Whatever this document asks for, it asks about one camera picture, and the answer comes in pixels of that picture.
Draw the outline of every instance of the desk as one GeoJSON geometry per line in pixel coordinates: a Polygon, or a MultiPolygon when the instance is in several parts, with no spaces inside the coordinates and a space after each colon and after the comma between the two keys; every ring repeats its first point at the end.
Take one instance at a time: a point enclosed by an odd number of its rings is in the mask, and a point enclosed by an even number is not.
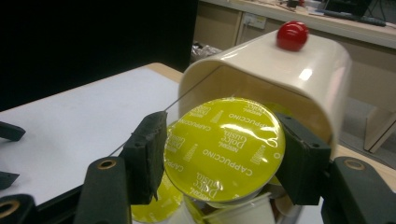
{"type": "MultiPolygon", "coordinates": [[[[27,131],[19,142],[0,139],[0,170],[21,174],[0,197],[28,193],[42,204],[81,185],[92,161],[113,153],[143,117],[177,99],[181,77],[154,63],[0,113],[27,131]]],[[[335,156],[344,155],[360,157],[338,147],[335,156]]],[[[396,172],[363,159],[396,192],[396,172]]]]}
{"type": "Polygon", "coordinates": [[[395,28],[291,12],[248,0],[201,0],[194,38],[215,48],[227,49],[240,44],[241,35],[245,36],[242,41],[248,41],[292,20],[304,22],[310,34],[335,40],[348,51],[353,62],[349,96],[376,107],[368,116],[365,141],[365,149],[375,152],[396,130],[395,28]],[[265,28],[244,27],[246,13],[266,18],[265,28]]]}

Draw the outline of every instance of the dolce gusto logo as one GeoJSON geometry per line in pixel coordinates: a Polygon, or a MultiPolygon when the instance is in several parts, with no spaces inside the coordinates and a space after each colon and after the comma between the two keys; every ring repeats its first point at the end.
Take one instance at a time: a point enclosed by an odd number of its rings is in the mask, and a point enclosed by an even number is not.
{"type": "Polygon", "coordinates": [[[219,141],[219,147],[226,148],[233,152],[238,152],[239,149],[243,148],[246,141],[247,138],[245,136],[224,130],[224,135],[219,141]]]}
{"type": "Polygon", "coordinates": [[[190,111],[190,115],[202,118],[203,116],[207,115],[207,113],[212,109],[209,106],[199,105],[195,107],[193,110],[190,111]]]}
{"type": "Polygon", "coordinates": [[[183,146],[183,143],[186,141],[184,137],[179,137],[177,135],[170,135],[166,142],[166,149],[172,152],[176,152],[178,149],[183,146]]]}

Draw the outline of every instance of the white table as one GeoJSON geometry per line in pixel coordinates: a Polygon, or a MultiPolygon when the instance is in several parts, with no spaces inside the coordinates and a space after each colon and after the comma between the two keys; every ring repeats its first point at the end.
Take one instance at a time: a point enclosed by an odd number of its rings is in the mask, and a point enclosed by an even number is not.
{"type": "Polygon", "coordinates": [[[42,204],[81,185],[91,162],[176,100],[177,86],[142,67],[0,113],[26,131],[19,142],[0,139],[0,171],[20,174],[0,197],[26,193],[42,204]]]}

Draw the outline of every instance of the thin wire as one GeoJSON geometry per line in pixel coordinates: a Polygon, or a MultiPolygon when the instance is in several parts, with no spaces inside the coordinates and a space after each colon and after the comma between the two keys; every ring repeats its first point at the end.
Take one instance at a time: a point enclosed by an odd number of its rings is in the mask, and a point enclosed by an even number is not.
{"type": "Polygon", "coordinates": [[[206,77],[204,77],[201,81],[195,83],[195,85],[193,85],[188,91],[184,92],[181,96],[179,96],[177,98],[177,100],[175,100],[172,104],[170,104],[168,107],[165,108],[164,111],[168,110],[170,107],[172,107],[173,105],[175,105],[181,98],[183,98],[185,95],[187,95],[187,93],[189,93],[190,91],[192,91],[192,89],[194,89],[196,86],[198,86],[199,84],[201,84],[205,79],[207,79],[209,76],[211,75],[211,73],[209,73],[206,77]]]}
{"type": "Polygon", "coordinates": [[[110,153],[110,155],[108,155],[108,156],[114,155],[114,153],[116,153],[118,150],[120,150],[120,148],[122,148],[122,147],[125,145],[126,142],[127,142],[127,141],[125,141],[124,143],[122,143],[122,145],[120,145],[119,147],[117,147],[117,149],[114,150],[112,153],[110,153]]]}
{"type": "Polygon", "coordinates": [[[382,17],[384,18],[384,21],[386,21],[385,13],[384,13],[384,8],[382,8],[382,0],[379,0],[379,9],[381,9],[382,17]]]}

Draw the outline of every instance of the cable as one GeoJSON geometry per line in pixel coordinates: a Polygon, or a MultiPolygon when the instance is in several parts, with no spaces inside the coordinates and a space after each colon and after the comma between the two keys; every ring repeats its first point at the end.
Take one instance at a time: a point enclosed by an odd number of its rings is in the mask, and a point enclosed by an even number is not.
{"type": "Polygon", "coordinates": [[[385,13],[384,13],[384,8],[382,8],[382,0],[379,0],[379,9],[381,10],[381,14],[384,21],[387,21],[387,18],[385,17],[385,13]]]}

